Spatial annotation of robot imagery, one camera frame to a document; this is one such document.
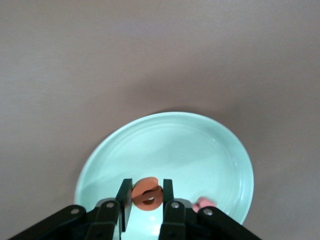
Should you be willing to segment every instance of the ceramic plate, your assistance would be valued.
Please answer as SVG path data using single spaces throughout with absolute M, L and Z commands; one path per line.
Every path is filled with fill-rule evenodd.
M 172 179 L 175 198 L 201 196 L 242 224 L 253 197 L 254 176 L 239 139 L 217 121 L 189 112 L 163 112 L 137 119 L 109 135 L 82 169 L 75 204 L 91 211 L 115 198 L 123 179 Z M 123 240 L 158 239 L 162 207 L 133 206 Z

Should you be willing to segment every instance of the gray table surface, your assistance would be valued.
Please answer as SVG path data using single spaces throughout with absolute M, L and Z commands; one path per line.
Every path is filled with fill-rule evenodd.
M 162 111 L 246 147 L 263 239 L 320 239 L 320 1 L 0 2 L 0 239 L 70 205 L 95 147 Z

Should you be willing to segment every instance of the orange foam object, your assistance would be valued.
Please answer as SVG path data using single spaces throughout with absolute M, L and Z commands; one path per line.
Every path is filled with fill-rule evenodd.
M 141 210 L 151 211 L 163 202 L 163 190 L 155 177 L 146 177 L 136 182 L 132 190 L 132 201 Z

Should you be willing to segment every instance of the mint green plate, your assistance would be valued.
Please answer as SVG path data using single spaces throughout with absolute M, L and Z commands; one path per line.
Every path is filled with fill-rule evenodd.
M 123 179 L 133 183 L 172 179 L 175 198 L 196 202 L 201 196 L 242 224 L 253 197 L 254 175 L 238 138 L 211 118 L 189 112 L 163 112 L 139 118 L 112 133 L 84 165 L 75 204 L 91 211 L 115 198 Z M 158 239 L 162 207 L 133 206 L 122 240 Z

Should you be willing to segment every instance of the pink object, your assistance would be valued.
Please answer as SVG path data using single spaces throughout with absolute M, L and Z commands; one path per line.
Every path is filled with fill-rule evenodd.
M 209 200 L 208 198 L 202 196 L 198 198 L 198 201 L 194 204 L 192 204 L 192 209 L 193 211 L 195 211 L 196 213 L 205 207 L 216 207 L 217 204 L 215 204 L 213 201 Z

